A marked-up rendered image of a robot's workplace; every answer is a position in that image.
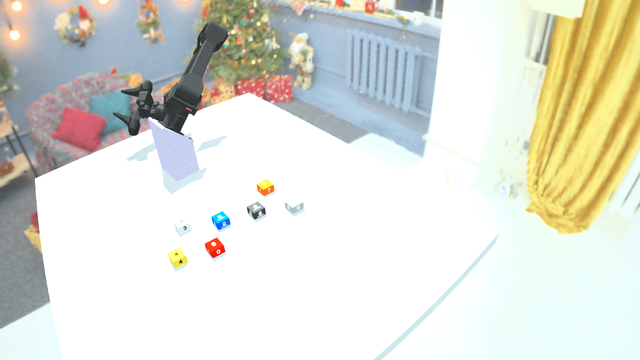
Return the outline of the yellow block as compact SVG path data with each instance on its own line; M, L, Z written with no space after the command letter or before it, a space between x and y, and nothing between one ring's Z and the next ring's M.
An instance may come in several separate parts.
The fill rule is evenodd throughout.
M174 251L170 251L170 253L168 253L167 255L170 259L170 262L173 264L174 268L178 268L181 265L187 264L188 262L185 253L182 251L180 247L177 249L174 249Z

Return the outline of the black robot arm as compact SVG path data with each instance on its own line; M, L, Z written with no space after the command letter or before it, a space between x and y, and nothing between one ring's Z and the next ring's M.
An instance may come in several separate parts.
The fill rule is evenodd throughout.
M211 55L221 49L228 38L228 30L215 22L206 22L198 35L197 47L193 51L192 59L185 69L179 83L177 82L169 92L163 95L164 102L158 112L158 123L171 130L181 132L189 114L195 116L199 109L204 89L202 76L205 73ZM154 113L153 105L157 106L150 91L140 91L136 104L141 115ZM188 109L192 111L189 111Z

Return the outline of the red block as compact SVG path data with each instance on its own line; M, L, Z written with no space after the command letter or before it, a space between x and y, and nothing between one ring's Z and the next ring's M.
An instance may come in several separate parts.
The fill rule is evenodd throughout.
M214 238L206 242L205 248L213 259L219 255L222 255L222 253L226 251L224 244L218 238Z

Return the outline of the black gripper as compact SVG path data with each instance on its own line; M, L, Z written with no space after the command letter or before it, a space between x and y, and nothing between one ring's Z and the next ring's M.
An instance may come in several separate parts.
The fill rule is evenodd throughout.
M131 95L131 96L134 96L134 97L138 97L140 95L139 94L140 91L143 91L143 92L149 91L150 94L151 94L152 91L153 91L153 82L151 82L150 80L144 80L144 82L141 83L141 85L138 86L137 88L121 90L122 93L124 93L126 95ZM143 118L143 119L147 118L148 119L149 117L151 117L151 118L154 118L155 120L158 121L159 111L160 111L161 107L162 107L162 104L160 104L159 101L157 101L157 105L153 105L153 108L152 108L154 110L154 113L147 114L147 115L140 114L138 109L137 109L134 119L132 119L130 115L126 116L126 115L122 115L122 114L120 114L118 112L114 112L113 114L114 114L114 116L118 117L119 120L123 121L126 125L128 125L127 127L128 127L128 131L129 131L129 135L137 136L138 132L140 130L140 127L141 127L140 119L141 118Z

